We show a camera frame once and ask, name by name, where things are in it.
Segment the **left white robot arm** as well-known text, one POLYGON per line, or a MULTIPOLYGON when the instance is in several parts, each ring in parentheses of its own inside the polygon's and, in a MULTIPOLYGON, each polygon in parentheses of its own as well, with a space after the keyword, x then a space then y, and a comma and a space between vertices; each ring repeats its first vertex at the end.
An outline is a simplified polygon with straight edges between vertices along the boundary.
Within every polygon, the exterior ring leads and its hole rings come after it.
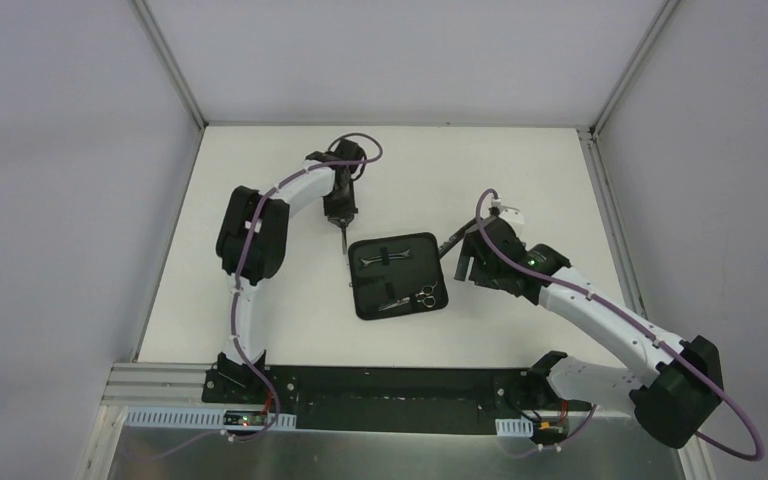
POLYGON ((296 171, 273 185, 239 186, 229 198, 215 250, 229 281, 230 334, 216 369, 241 404, 257 402, 268 388, 265 314, 258 294, 284 262, 292 217, 321 202, 325 219, 340 230, 342 249, 347 249, 347 229, 358 214, 354 182, 367 163, 379 159, 367 155, 356 142, 360 137, 345 134, 326 150, 308 154, 296 171))

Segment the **silver black hair scissors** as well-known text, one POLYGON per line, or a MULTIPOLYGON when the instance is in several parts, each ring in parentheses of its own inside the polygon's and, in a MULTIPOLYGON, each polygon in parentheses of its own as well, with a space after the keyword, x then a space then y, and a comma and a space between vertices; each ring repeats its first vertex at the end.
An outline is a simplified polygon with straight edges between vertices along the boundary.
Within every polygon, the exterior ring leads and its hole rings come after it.
POLYGON ((392 310, 400 306, 408 305, 409 303, 412 303, 412 302, 416 302, 420 306, 423 306, 427 309, 431 309, 437 303, 436 298, 434 296, 437 286, 438 286, 437 282, 434 282, 430 285, 425 285, 418 292, 414 294, 380 305, 378 307, 378 311, 383 312, 383 311, 392 310))

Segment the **black zip tool case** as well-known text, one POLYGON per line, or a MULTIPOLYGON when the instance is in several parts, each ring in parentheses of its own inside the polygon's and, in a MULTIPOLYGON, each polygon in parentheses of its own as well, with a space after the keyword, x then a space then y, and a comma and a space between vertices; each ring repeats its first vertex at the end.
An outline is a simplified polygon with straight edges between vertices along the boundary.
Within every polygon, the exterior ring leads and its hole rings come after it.
POLYGON ((427 313, 446 308, 449 294, 438 257, 438 242, 430 232, 367 239, 348 247, 350 285, 357 317, 364 321, 427 313), (411 257, 390 260, 363 268, 362 258, 411 250, 411 257), (416 302, 379 312, 384 303, 418 292, 423 286, 438 283, 436 305, 427 309, 416 302))

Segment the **black comb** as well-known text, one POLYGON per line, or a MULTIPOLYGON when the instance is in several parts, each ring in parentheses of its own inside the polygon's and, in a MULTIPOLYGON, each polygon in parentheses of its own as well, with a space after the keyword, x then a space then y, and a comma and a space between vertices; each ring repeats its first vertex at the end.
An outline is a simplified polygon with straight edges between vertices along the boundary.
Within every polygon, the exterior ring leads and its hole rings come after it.
POLYGON ((444 258, 468 233, 475 229, 475 225, 476 220, 471 219, 443 241, 438 247, 438 257, 444 258))

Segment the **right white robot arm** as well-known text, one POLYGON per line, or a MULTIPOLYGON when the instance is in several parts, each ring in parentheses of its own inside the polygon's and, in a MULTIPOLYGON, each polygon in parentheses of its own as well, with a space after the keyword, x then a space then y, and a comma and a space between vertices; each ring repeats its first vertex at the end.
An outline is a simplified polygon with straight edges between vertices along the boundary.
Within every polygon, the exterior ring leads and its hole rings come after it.
POLYGON ((687 341, 615 305, 570 260, 545 244, 527 248, 499 216, 463 229, 455 278, 522 297, 570 322, 620 361, 607 367, 551 351, 536 362, 529 400, 543 410, 577 400, 621 411, 659 443, 684 447, 721 404, 718 348, 687 341))

